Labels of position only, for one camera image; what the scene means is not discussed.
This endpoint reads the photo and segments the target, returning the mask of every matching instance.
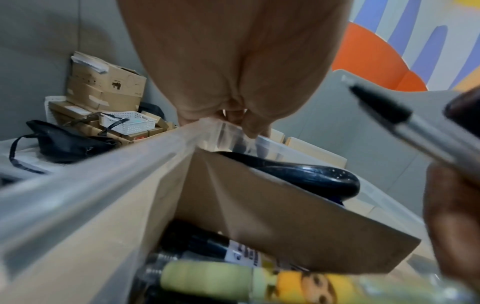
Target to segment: cartoon face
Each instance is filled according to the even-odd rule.
[[[309,303],[335,304],[336,296],[330,281],[319,273],[305,272],[301,276],[303,296]]]

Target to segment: pen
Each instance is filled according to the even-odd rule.
[[[480,185],[480,141],[466,142],[438,129],[390,97],[350,79],[342,81],[359,99],[360,107],[391,134]]]

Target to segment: white plastic basket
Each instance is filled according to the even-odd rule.
[[[104,127],[110,126],[112,123],[120,120],[121,118],[130,118],[129,121],[119,124],[114,127],[112,130],[119,132],[120,134],[130,135],[143,131],[152,130],[155,128],[155,119],[147,115],[143,115],[135,111],[125,111],[125,112],[105,112],[106,114],[114,115],[114,118],[109,115],[101,114],[100,124]]]

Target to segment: black bag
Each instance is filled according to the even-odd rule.
[[[27,168],[15,159],[18,142],[23,137],[37,138],[40,153],[53,163],[70,164],[108,152],[117,147],[120,142],[105,136],[107,130],[127,120],[122,119],[113,123],[98,136],[84,136],[72,127],[56,126],[40,120],[27,121],[26,124],[33,131],[33,134],[20,136],[12,143],[9,155],[10,163],[19,169],[38,174],[45,173]],[[76,120],[70,124],[83,121],[85,119]]]

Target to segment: hand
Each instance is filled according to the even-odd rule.
[[[480,278],[480,186],[450,168],[428,168],[423,217],[440,269],[467,281]]]
[[[297,111],[317,89],[337,52],[352,0],[118,4],[143,65],[176,107],[181,125],[214,116],[241,125],[254,138]]]

